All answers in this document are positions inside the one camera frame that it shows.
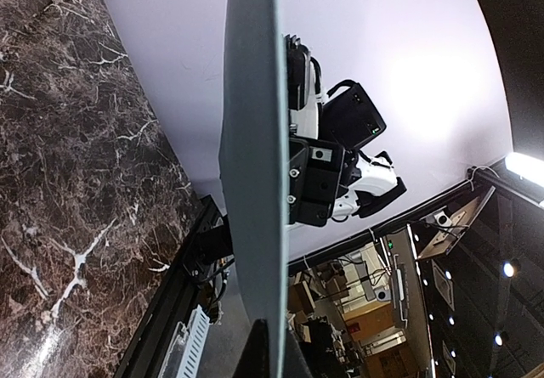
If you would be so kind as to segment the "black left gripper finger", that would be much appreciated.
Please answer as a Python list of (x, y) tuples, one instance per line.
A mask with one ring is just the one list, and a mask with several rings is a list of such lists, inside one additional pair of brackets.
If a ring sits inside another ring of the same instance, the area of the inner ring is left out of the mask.
[[(303, 352), (292, 327), (286, 322), (282, 377), (312, 377)], [(246, 378), (271, 377), (268, 325), (257, 319), (244, 346), (244, 376)]]

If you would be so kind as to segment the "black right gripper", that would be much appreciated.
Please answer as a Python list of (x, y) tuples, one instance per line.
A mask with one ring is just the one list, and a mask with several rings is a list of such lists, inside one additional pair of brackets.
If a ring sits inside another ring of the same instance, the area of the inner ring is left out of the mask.
[(312, 138), (289, 138), (289, 223), (323, 227), (332, 216), (345, 148)]

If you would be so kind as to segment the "light blue paper envelope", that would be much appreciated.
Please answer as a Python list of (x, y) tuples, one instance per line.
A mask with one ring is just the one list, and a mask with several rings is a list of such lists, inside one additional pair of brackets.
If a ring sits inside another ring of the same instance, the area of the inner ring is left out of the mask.
[(246, 314), (283, 374), (288, 254), (286, 55), (279, 0), (227, 0), (220, 178)]

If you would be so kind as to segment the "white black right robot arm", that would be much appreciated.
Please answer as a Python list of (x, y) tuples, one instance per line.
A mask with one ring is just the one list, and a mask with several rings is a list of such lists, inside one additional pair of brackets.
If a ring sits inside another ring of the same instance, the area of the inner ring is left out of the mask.
[(312, 103), (309, 85), (288, 86), (289, 224), (370, 217), (406, 192), (386, 151), (363, 151), (387, 127), (364, 88), (344, 80), (326, 95)]

